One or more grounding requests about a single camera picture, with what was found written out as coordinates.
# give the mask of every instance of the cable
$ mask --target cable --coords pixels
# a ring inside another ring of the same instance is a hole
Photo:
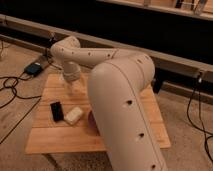
[[[31,79],[32,77],[28,77],[28,78],[22,78],[22,76],[24,75],[24,73],[22,73],[20,76],[15,77],[15,76],[4,76],[4,77],[0,77],[0,79],[5,79],[3,82],[3,87],[0,88],[0,92],[3,90],[7,90],[10,89],[13,96],[10,98],[10,100],[8,100],[6,103],[4,103],[3,105],[0,106],[0,109],[6,107],[7,105],[9,105],[15,98],[19,98],[19,99],[23,99],[23,100],[27,100],[27,99],[35,99],[35,98],[40,98],[41,96],[31,96],[31,97],[22,97],[20,95],[18,95],[18,91],[16,89],[16,86],[19,83],[19,80],[21,81],[28,81],[29,79]]]
[[[201,122],[201,125],[202,125],[202,128],[203,128],[203,133],[204,133],[204,148],[206,150],[207,156],[209,157],[209,159],[213,163],[213,158],[212,158],[212,156],[210,154],[209,145],[208,145],[208,140],[210,140],[210,138],[213,137],[213,136],[211,135],[211,136],[208,137],[206,135],[205,125],[204,125],[202,117],[201,117],[201,95],[200,95],[200,89],[198,91],[198,97],[199,97],[199,100],[198,100],[199,101],[199,119],[200,119],[200,122]]]
[[[62,70],[61,67],[59,67],[57,65],[54,65],[54,64],[52,64],[52,62],[49,61],[49,57],[48,57],[48,53],[47,53],[47,48],[45,48],[44,56],[46,57],[48,64],[50,64],[52,67],[54,67],[54,68],[56,68],[56,69],[58,69],[60,71]]]
[[[200,76],[198,77],[198,79],[196,80],[196,85],[195,85],[195,87],[194,87],[194,89],[193,89],[193,92],[192,92],[192,94],[191,94],[191,97],[190,97],[190,100],[189,100],[189,103],[188,103],[188,106],[187,106],[187,118],[188,118],[189,122],[191,123],[191,125],[192,125],[195,129],[197,129],[197,130],[203,132],[203,134],[204,134],[204,149],[205,149],[205,151],[206,151],[206,154],[207,154],[209,160],[210,160],[210,161],[212,162],[212,164],[213,164],[213,158],[212,158],[212,156],[211,156],[211,154],[210,154],[209,145],[208,145],[208,141],[209,141],[211,138],[213,138],[213,133],[211,133],[211,132],[209,132],[209,131],[206,131],[206,128],[205,128],[205,125],[204,125],[204,122],[203,122],[202,116],[201,116],[201,91],[200,91],[200,86],[201,86],[201,82],[202,82],[201,76],[202,76],[202,75],[200,75]],[[189,108],[190,108],[191,102],[192,102],[192,100],[193,100],[194,94],[195,94],[195,92],[196,92],[196,89],[198,89],[199,120],[200,120],[200,123],[201,123],[201,125],[202,125],[202,128],[198,127],[198,126],[191,120],[190,115],[189,115]]]
[[[14,125],[14,127],[7,133],[7,135],[0,141],[0,145],[9,137],[9,135],[17,128],[17,126],[26,118],[26,116],[34,109],[34,107],[40,102],[39,98],[33,106],[24,114],[24,116]]]

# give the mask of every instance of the wooden tabletop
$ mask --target wooden tabletop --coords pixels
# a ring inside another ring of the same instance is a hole
[[[70,96],[61,76],[49,75],[26,145],[27,154],[106,151],[101,137],[88,125],[87,117],[91,107],[87,97],[86,82],[87,75],[84,74],[81,80],[73,84],[74,91]],[[151,86],[141,93],[141,100],[160,147],[170,147],[168,134]],[[56,101],[61,102],[64,114],[79,106],[84,111],[83,118],[75,126],[69,126],[64,121],[55,123],[52,119],[50,103]]]

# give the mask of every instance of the black phone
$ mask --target black phone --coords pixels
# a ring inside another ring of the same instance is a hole
[[[50,106],[53,115],[53,120],[55,122],[63,120],[64,114],[61,107],[61,103],[60,102],[51,103]]]

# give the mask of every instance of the floor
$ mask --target floor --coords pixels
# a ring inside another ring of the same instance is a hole
[[[11,45],[4,49],[0,61],[0,76],[19,75],[23,68],[40,54],[28,49]],[[20,83],[18,92],[24,96],[40,95],[49,73],[58,72],[48,67],[38,77]],[[186,117],[188,95],[191,90],[165,84],[156,95],[165,125],[172,143],[169,149],[163,149],[163,156],[171,171],[210,171],[212,163],[203,148],[203,134],[189,126]],[[0,92],[0,105],[9,98],[10,92]],[[11,129],[9,126],[23,117],[23,114],[35,103],[35,100],[15,100],[4,109],[0,109],[0,134]],[[208,96],[202,103],[202,116],[206,128],[213,131],[213,98]],[[191,115],[198,123],[198,103],[194,101]],[[0,145],[0,170],[2,171],[49,171],[53,166],[42,155],[26,155],[25,145],[32,126],[36,109],[28,114],[17,128]],[[209,143],[213,154],[213,141]],[[53,154],[64,171],[108,171],[112,170],[105,153]]]

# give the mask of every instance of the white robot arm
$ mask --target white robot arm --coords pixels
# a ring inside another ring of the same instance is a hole
[[[80,48],[75,37],[51,47],[64,78],[80,77],[80,67],[93,68],[88,96],[115,171],[166,171],[166,163],[140,103],[140,92],[154,76],[151,58],[127,49]]]

